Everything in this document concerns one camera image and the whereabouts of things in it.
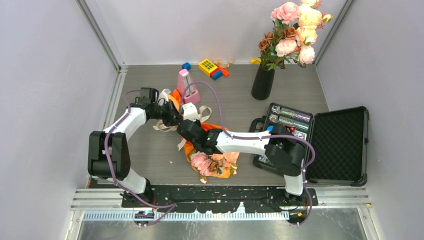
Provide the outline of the cream printed ribbon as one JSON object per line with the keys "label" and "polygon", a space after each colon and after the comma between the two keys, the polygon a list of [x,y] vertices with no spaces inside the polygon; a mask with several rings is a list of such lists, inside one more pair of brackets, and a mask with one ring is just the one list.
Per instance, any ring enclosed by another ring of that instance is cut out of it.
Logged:
{"label": "cream printed ribbon", "polygon": [[[199,109],[193,103],[185,103],[182,105],[183,112],[188,112],[190,117],[194,117],[194,113],[197,113],[197,119],[203,123],[208,120],[212,114],[212,109],[206,105],[201,106]],[[159,120],[153,129],[161,132],[174,132],[177,130],[177,126],[165,126],[162,120]]]}

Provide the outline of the orange flower bouquet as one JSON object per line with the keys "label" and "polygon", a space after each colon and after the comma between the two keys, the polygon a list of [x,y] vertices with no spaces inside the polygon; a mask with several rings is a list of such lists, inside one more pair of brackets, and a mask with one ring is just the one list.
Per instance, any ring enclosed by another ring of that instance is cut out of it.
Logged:
{"label": "orange flower bouquet", "polygon": [[[168,95],[176,107],[180,107],[178,103],[181,100],[180,93],[175,89]],[[201,122],[201,127],[204,130],[221,129],[221,126],[211,123]],[[178,150],[184,150],[187,161],[190,163],[193,170],[198,172],[200,182],[207,183],[207,177],[216,177],[227,179],[231,175],[237,174],[237,160],[239,152],[229,152],[223,154],[212,154],[197,151],[191,142],[186,141],[184,138],[177,145]]]}

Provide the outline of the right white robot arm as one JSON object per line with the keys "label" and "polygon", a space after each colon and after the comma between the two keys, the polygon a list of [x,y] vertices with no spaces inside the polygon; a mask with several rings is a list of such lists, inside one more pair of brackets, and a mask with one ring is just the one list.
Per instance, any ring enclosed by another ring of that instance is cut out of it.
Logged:
{"label": "right white robot arm", "polygon": [[294,136],[281,126],[262,132],[233,132],[223,127],[205,130],[194,104],[183,104],[180,109],[183,121],[176,131],[197,151],[207,155],[239,152],[266,156],[284,177],[287,202],[299,205],[305,199],[305,150],[309,149],[311,154],[315,154],[308,141]]}

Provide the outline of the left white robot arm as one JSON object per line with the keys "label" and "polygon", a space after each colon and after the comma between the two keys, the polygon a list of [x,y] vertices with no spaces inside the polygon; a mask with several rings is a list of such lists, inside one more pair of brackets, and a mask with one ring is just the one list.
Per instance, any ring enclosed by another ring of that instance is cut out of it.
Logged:
{"label": "left white robot arm", "polygon": [[141,207],[153,202],[153,193],[147,190],[150,182],[131,168],[128,141],[148,120],[161,120],[166,126],[176,126],[183,117],[179,108],[169,99],[171,91],[142,87],[134,102],[128,102],[124,114],[102,131],[93,131],[88,141],[88,173],[108,180],[134,192],[134,200]]}

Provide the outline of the black vase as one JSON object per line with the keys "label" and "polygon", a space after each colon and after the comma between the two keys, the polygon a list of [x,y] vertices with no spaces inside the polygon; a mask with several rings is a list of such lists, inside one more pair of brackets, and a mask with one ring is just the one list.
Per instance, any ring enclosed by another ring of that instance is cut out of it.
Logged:
{"label": "black vase", "polygon": [[256,100],[266,100],[271,94],[275,76],[275,69],[267,70],[261,65],[258,67],[251,88],[251,95]]}

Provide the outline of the pink flowers in vase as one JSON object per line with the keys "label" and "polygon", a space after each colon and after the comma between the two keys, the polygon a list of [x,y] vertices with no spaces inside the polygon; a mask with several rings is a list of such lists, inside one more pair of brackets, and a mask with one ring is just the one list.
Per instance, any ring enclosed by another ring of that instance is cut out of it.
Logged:
{"label": "pink flowers in vase", "polygon": [[319,10],[320,0],[302,0],[300,4],[284,2],[270,15],[272,31],[258,43],[260,67],[266,71],[284,69],[286,63],[301,68],[315,59],[317,30],[330,23],[333,15]]}

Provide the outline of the pink metronome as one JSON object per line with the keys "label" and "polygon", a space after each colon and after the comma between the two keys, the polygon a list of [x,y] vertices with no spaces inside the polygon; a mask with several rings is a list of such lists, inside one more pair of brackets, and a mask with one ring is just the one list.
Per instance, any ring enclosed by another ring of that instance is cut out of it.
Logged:
{"label": "pink metronome", "polygon": [[184,103],[196,104],[200,101],[200,93],[194,84],[191,74],[187,69],[178,72],[177,91],[180,93]]}

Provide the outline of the blue toy block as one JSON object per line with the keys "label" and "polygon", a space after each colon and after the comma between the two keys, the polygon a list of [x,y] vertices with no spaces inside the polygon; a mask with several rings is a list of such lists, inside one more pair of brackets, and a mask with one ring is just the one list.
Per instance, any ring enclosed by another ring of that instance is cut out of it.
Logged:
{"label": "blue toy block", "polygon": [[189,62],[185,62],[181,65],[182,69],[189,71],[191,69],[191,64]]}

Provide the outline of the yellow toy block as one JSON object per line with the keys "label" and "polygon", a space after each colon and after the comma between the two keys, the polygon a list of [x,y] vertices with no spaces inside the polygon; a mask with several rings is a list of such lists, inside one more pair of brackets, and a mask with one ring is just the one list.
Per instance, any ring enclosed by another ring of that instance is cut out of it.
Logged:
{"label": "yellow toy block", "polygon": [[207,76],[211,76],[218,67],[209,59],[204,59],[198,64],[198,68]]}

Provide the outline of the red blue toy blocks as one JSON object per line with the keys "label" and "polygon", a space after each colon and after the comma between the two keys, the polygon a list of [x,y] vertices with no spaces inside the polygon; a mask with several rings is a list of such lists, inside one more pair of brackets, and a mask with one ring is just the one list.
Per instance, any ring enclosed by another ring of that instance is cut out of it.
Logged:
{"label": "red blue toy blocks", "polygon": [[225,68],[218,67],[217,69],[215,69],[209,74],[209,77],[212,80],[216,81],[217,79],[221,77],[228,77],[229,75],[230,73]]}

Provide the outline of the wooden toy pieces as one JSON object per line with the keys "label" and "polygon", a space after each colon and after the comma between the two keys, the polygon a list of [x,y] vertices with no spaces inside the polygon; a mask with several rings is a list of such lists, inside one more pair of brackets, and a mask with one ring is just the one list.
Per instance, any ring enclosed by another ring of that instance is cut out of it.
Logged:
{"label": "wooden toy pieces", "polygon": [[233,64],[234,64],[234,60],[233,60],[233,59],[229,59],[227,62],[224,62],[224,61],[223,61],[223,60],[221,60],[221,59],[215,59],[215,60],[213,60],[213,63],[214,63],[216,66],[220,67],[220,68],[227,69],[227,68],[229,68],[231,65],[233,65]]}

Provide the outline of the small yellow toy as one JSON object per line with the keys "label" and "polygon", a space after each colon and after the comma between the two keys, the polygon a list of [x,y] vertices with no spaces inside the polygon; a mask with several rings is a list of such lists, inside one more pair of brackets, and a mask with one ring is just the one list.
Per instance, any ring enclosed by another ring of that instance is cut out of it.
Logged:
{"label": "small yellow toy", "polygon": [[262,60],[261,60],[260,58],[252,58],[252,59],[250,60],[250,63],[251,63],[252,65],[260,65],[260,64],[261,64],[261,62],[262,62]]}

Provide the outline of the black poker chip case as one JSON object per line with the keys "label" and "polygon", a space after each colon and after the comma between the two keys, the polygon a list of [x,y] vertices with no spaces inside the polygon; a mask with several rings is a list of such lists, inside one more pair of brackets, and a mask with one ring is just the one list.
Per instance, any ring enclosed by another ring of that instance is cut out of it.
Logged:
{"label": "black poker chip case", "polygon": [[272,102],[265,115],[251,122],[249,130],[295,127],[293,135],[308,141],[316,154],[306,169],[308,181],[362,187],[368,181],[369,120],[369,111],[364,106],[312,114]]}

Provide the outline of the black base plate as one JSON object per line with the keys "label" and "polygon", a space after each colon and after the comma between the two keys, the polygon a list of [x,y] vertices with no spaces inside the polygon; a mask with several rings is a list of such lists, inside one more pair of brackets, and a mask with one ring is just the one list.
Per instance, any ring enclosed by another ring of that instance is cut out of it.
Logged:
{"label": "black base plate", "polygon": [[289,196],[281,186],[260,185],[152,185],[140,198],[165,213],[277,213],[303,210],[319,204],[313,188],[301,196]]}

